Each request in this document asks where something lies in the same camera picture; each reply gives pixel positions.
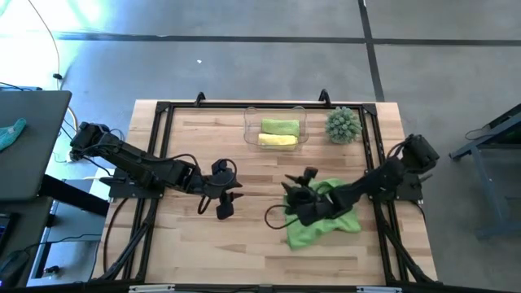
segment black cable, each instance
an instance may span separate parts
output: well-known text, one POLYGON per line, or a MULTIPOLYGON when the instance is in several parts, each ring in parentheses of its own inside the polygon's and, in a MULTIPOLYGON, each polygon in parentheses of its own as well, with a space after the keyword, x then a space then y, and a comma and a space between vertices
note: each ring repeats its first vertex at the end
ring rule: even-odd
POLYGON ((71 138, 71 140, 72 140, 72 136, 71 136, 71 134, 69 134, 69 133, 65 130, 65 128, 64 128, 63 126, 61 126, 61 128, 62 128, 62 130, 65 132, 65 134, 67 134, 67 136, 68 136, 69 138, 71 138))
POLYGON ((21 88, 21 87, 16 86, 16 85, 8 84, 8 83, 6 83, 6 82, 0 82, 0 84, 2 84, 2 85, 7 85, 7 86, 9 86, 9 87, 11 87, 11 88, 13 88, 13 89, 17 89, 17 90, 20 90, 20 91, 25 91, 25 90, 33 91, 33 90, 31 90, 31 89, 21 88))
POLYGON ((118 204, 114 214, 112 215, 111 220, 108 222, 107 233, 105 234, 105 240, 103 241, 103 273, 107 272, 107 243, 108 243, 108 235, 111 233, 112 226, 114 225, 114 220, 116 219, 117 214, 120 212, 123 205, 127 202, 127 199, 121 200, 121 203, 118 204))
POLYGON ((57 156, 57 155, 56 155, 56 153, 55 153, 54 151, 52 152, 52 155, 53 155, 53 158, 55 158, 55 162, 56 162, 56 163, 60 163, 60 164, 62 164, 62 163, 67 163, 67 161, 56 159, 56 156, 57 156))
POLYGON ((273 230, 284 229, 284 228, 288 227, 289 225, 291 225, 291 224, 293 224, 293 223, 295 223, 296 221, 299 220, 299 218, 297 217, 295 220, 290 221, 289 223, 286 223, 286 224, 284 224, 284 225, 282 225, 282 226, 279 226, 279 227, 274 227, 274 226, 272 226, 272 225, 268 222, 268 212, 271 211, 271 210, 274 209, 274 208, 290 208, 290 206, 288 206, 287 204, 274 204, 274 205, 272 205, 271 207, 269 207, 269 208, 266 210, 266 212, 264 213, 264 223, 266 223, 266 225, 267 225, 269 228, 273 229, 273 230))
POLYGON ((206 201, 206 203, 204 204, 204 207, 203 207, 203 203, 204 203, 205 199, 206 199, 206 196, 201 197, 201 200, 199 201, 199 206, 197 206, 197 213, 199 215, 202 215, 202 214, 204 214, 204 212, 206 212, 208 205, 210 205, 210 202, 212 201, 212 199, 208 198, 208 200, 206 201))
POLYGON ((43 242, 43 243, 34 243, 34 244, 31 244, 29 246, 27 246, 26 248, 24 249, 19 249, 19 250, 16 250, 16 251, 13 251, 9 254, 12 255, 13 253, 18 253, 18 252, 24 252, 25 254, 27 254, 29 256, 29 253, 28 253, 28 249, 32 248, 32 247, 36 247, 36 246, 40 246, 42 244, 55 244, 55 243, 60 243, 60 242, 63 242, 65 240, 68 240, 68 239, 78 239, 78 238, 82 238, 84 236, 101 236, 101 234, 82 234, 80 236, 69 236, 69 237, 65 237, 63 239, 60 239, 58 241, 46 241, 46 242, 43 242))
POLYGON ((68 123, 67 120, 63 119, 63 122, 65 122, 65 124, 69 125, 72 129, 74 129, 74 126, 72 126, 72 124, 68 123))
POLYGON ((474 132, 477 132, 477 131, 483 131, 483 129, 485 129, 485 127, 487 127, 487 125, 483 126, 482 128, 480 129, 473 129, 473 130, 469 130, 465 133, 465 139, 466 140, 471 140, 471 141, 474 141, 476 139, 480 139, 480 138, 486 138, 486 137, 489 137, 489 136, 494 136, 495 134, 485 134, 485 135, 482 135, 482 136, 478 136, 477 138, 469 138, 468 135, 471 134, 471 133, 474 133, 474 132))
POLYGON ((94 162, 94 160, 91 160, 89 158, 87 158, 86 156, 83 157, 83 159, 85 160, 88 160, 89 162, 91 162, 92 164, 96 165, 98 168, 102 169, 103 171, 107 172, 108 176, 109 177, 112 177, 112 174, 110 172, 108 172, 108 170, 106 168, 104 168, 103 166, 101 166, 100 164, 94 162))
POLYGON ((110 129, 109 133, 112 133, 112 131, 117 131, 118 133, 120 133, 120 140, 121 141, 125 141, 125 135, 123 134, 123 131, 121 131, 121 129, 110 129))
POLYGON ((422 216, 423 216, 423 221, 426 221, 425 219, 425 212, 423 211, 423 208, 422 206, 416 201, 416 200, 411 200, 410 201, 413 205, 417 206, 418 209, 420 210, 420 212, 422 213, 422 216))

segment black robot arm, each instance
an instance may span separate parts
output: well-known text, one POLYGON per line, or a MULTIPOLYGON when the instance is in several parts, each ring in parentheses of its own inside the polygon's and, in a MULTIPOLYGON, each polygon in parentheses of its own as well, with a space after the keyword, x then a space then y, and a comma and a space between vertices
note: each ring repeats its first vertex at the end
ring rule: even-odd
MULTIPOLYGON (((133 186, 147 190, 169 187, 187 194, 200 195, 201 203, 206 198, 219 199, 221 205, 217 207, 217 217, 220 220, 233 215, 232 201, 242 196, 226 192, 242 187, 236 180, 237 166, 229 159, 219 159, 212 165, 212 175, 202 175, 193 155, 183 154, 160 159, 121 141, 106 125, 85 122, 81 123, 78 133, 72 139, 71 147, 73 160, 100 156, 124 171, 133 186), (180 160, 183 156, 191 157, 194 163, 180 160), (228 168, 226 162, 231 162, 235 170, 228 168)), ((105 182, 117 184, 118 180, 124 181, 126 178, 112 178, 105 182)), ((204 212, 208 202, 204 205, 205 208, 201 208, 202 204, 199 205, 199 213, 204 212)))
POLYGON ((434 168, 439 158, 423 136, 411 134, 391 149, 381 166, 352 184, 337 186, 328 195, 308 188, 309 181, 318 170, 306 168, 303 177, 287 175, 300 186, 282 184, 288 194, 290 208, 287 213, 295 213, 302 225, 307 226, 321 219, 335 219, 351 211, 363 194, 378 201, 394 199, 396 188, 403 182, 406 173, 423 174, 434 168))

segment wooden table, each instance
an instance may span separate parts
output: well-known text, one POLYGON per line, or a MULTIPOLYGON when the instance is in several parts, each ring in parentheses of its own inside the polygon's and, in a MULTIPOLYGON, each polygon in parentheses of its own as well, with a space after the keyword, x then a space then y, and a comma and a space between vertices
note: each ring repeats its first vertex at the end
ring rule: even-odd
MULTIPOLYGON (((127 142, 147 149, 156 100, 138 100, 130 122, 127 142)), ((386 152, 404 139, 396 103, 377 103, 380 129, 386 152)), ((374 211, 366 197, 355 205, 362 232, 332 232, 315 245, 291 251, 285 230, 271 230, 263 221, 267 207, 281 203, 284 174, 300 175, 306 166, 318 168, 317 179, 328 177, 355 181, 363 175, 366 161, 361 138, 340 146, 325 137, 327 110, 308 110, 309 140, 300 152, 251 151, 243 140, 242 109, 176 109, 167 156, 191 153, 203 173, 211 172, 212 162, 231 158, 239 168, 238 180, 245 196, 234 201, 235 214, 219 221, 218 203, 206 213, 197 214, 200 197, 168 190, 155 220, 154 236, 147 270, 147 282, 229 283, 229 284, 384 284, 374 211)), ((157 139, 159 155, 164 121, 157 139)), ((375 150, 373 129, 369 129, 375 150)), ((107 224, 117 203, 107 215, 107 224)), ((110 265, 129 241, 136 200, 130 199, 117 215, 107 246, 110 265)), ((422 214, 411 203, 396 202, 401 237, 410 255, 431 278, 436 272, 422 214)), ((270 215, 280 225, 283 214, 270 215)), ((396 254, 390 247, 393 272, 398 276, 396 254)), ((141 248, 134 260, 138 268, 141 248)), ((99 249, 94 277, 102 274, 103 253, 99 249)))

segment green cloth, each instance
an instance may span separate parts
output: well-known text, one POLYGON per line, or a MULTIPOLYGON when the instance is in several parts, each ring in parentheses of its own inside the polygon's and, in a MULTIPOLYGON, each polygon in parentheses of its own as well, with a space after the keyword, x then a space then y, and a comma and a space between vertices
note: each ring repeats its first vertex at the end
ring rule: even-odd
POLYGON ((300 136, 300 126, 298 120, 278 120, 262 118, 262 133, 277 135, 300 136))
MULTIPOLYGON (((326 193, 334 187, 347 184, 340 179, 326 179, 324 181, 311 181, 309 187, 318 193, 326 193)), ((286 215, 286 224, 297 218, 297 215, 286 215)), ((303 226, 300 221, 289 225, 287 231, 287 244, 291 250, 300 249, 313 244, 317 239, 325 233, 332 230, 341 230, 344 232, 357 233, 360 232, 361 226, 358 223, 357 213, 354 209, 346 212, 336 219, 324 219, 312 223, 310 226, 303 226)))

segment gray floor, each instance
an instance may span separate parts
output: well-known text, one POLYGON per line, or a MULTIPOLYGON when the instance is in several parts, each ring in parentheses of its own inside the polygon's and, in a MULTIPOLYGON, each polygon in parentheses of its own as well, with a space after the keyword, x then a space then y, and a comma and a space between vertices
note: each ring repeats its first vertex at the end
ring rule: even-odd
MULTIPOLYGON (((33 1, 56 31, 363 36, 356 0, 33 1)), ((521 37, 521 2, 515 0, 366 3, 375 37, 521 37)), ((56 68, 55 53, 44 33, 25 35, 34 30, 42 30, 36 15, 26 2, 13 1, 0 17, 0 34, 15 35, 0 38, 0 52, 13 56, 2 61, 0 81, 53 89, 49 76, 56 68)), ((61 41, 59 48, 61 70, 67 72, 63 88, 73 92, 71 105, 79 119, 124 132, 136 98, 195 98, 202 90, 208 98, 313 100, 327 88, 334 100, 375 100, 365 45, 61 41)), ((466 142, 466 131, 521 102, 521 48, 376 46, 375 51, 385 99, 399 103, 405 132, 424 134, 442 155, 424 186, 439 279, 519 291, 521 235, 475 238, 474 231, 490 220, 487 203, 472 160, 452 163, 447 154, 466 142)), ((55 149, 58 160, 67 144, 62 135, 55 149)), ((494 180, 521 167, 508 166, 494 155, 488 160, 494 163, 494 180)), ((48 173, 79 178, 94 170, 88 164, 51 161, 48 173)), ((67 280, 85 279, 88 269, 71 272, 67 280)))

